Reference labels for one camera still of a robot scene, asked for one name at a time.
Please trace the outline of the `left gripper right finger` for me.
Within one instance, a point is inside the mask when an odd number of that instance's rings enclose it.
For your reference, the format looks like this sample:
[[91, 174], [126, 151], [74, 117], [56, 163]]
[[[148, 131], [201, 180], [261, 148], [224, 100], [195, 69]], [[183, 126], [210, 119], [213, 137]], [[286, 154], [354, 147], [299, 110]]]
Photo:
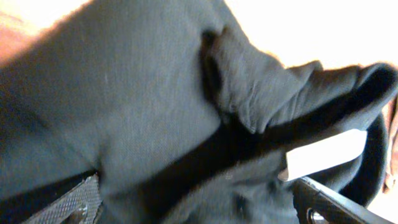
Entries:
[[393, 224], [309, 177], [294, 181], [293, 195], [300, 224]]

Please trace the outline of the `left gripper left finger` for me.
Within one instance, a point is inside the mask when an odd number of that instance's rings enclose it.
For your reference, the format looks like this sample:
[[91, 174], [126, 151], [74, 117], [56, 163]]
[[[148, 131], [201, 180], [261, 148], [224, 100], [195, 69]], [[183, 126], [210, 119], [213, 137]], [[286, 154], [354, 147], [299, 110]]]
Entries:
[[99, 178], [94, 174], [22, 224], [94, 224], [101, 206]]

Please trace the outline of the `black t-shirt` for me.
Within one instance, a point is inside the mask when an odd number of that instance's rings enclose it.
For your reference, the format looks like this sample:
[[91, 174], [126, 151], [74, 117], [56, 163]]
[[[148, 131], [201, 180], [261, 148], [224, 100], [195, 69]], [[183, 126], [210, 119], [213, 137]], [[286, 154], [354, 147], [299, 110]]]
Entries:
[[1, 68], [1, 222], [96, 174], [100, 223], [297, 223], [285, 153], [351, 129], [313, 178], [367, 206], [396, 93], [386, 63], [285, 68], [224, 1], [93, 1]]

